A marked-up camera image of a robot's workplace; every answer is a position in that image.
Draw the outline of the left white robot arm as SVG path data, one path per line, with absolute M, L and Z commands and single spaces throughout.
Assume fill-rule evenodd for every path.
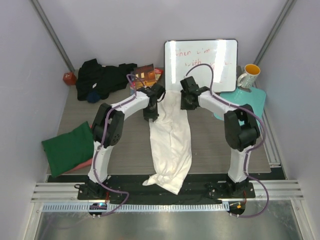
M 100 105 L 92 124 L 94 152 L 92 164 L 85 182 L 85 193 L 97 200 L 107 192 L 103 183 L 108 177 L 108 165 L 114 146 L 120 141 L 125 120 L 143 110 L 146 121 L 155 121 L 158 114 L 158 102 L 164 99 L 165 88 L 155 83 L 151 87 L 141 87 L 132 96 L 124 100 Z

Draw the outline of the brown Edward Tulane book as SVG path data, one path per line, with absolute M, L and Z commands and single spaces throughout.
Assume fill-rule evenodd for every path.
M 134 79 L 134 86 L 136 89 L 151 87 L 157 82 L 153 64 L 135 67 L 133 69 L 133 74 L 137 77 Z

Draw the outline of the red Treehouse book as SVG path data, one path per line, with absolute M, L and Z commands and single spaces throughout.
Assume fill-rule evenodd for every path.
M 157 82 L 162 77 L 164 70 L 162 68 L 155 67 L 154 73 L 155 73 L 155 81 Z

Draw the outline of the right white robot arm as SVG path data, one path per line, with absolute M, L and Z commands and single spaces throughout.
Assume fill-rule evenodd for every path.
M 231 148 L 231 156 L 226 183 L 221 189 L 230 197 L 242 198 L 249 187 L 247 168 L 250 149 L 260 137 L 252 107 L 249 104 L 236 105 L 212 93 L 207 86 L 199 87 L 192 76 L 181 80 L 180 84 L 182 110 L 203 108 L 223 119 L 225 140 Z

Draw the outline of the white t-shirt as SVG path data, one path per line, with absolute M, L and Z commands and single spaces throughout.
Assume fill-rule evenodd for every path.
M 149 123 L 150 147 L 155 174 L 143 186 L 158 185 L 177 195 L 192 165 L 191 130 L 181 93 L 167 91 L 158 103 L 158 118 Z

